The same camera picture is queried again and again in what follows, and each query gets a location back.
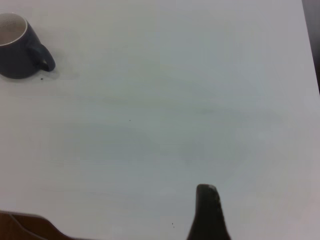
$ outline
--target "mug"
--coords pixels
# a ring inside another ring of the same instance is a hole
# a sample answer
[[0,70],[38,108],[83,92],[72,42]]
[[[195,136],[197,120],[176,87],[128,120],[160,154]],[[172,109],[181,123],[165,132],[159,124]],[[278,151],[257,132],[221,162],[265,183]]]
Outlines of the mug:
[[0,14],[0,74],[27,78],[38,70],[55,69],[56,63],[27,20],[15,13]]

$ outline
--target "mug handle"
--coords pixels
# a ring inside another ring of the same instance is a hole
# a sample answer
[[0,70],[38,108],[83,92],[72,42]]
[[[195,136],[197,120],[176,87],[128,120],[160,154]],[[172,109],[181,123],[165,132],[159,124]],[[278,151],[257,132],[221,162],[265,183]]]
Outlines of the mug handle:
[[231,240],[215,186],[197,186],[195,216],[186,240]]
[[35,58],[36,63],[39,65],[41,70],[46,72],[51,72],[56,67],[54,58],[48,49],[40,44],[31,45],[28,47],[32,56]]

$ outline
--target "table surface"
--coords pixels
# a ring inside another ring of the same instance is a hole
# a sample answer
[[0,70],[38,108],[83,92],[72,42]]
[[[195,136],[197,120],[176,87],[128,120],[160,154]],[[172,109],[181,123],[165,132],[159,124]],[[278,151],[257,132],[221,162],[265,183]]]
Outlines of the table surface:
[[300,0],[6,0],[56,70],[0,77],[0,209],[101,240],[319,239],[320,98]]

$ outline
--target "black object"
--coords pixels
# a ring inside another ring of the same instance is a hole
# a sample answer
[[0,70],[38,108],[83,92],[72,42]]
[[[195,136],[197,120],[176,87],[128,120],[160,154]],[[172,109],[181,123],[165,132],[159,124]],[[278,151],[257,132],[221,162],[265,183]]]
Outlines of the black object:
[[196,188],[195,216],[187,240],[231,240],[215,186]]
[[55,67],[50,52],[25,18],[15,13],[0,14],[0,74],[22,79]]

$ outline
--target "dark object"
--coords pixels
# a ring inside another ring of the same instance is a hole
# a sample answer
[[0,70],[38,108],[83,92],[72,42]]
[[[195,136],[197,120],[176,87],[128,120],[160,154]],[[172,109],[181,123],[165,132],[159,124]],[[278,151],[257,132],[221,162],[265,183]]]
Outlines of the dark object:
[[195,216],[187,240],[231,240],[213,185],[200,184],[196,188]]
[[318,88],[320,91],[320,1],[302,0]]
[[15,13],[0,14],[0,74],[22,79],[55,67],[50,52],[25,18]]

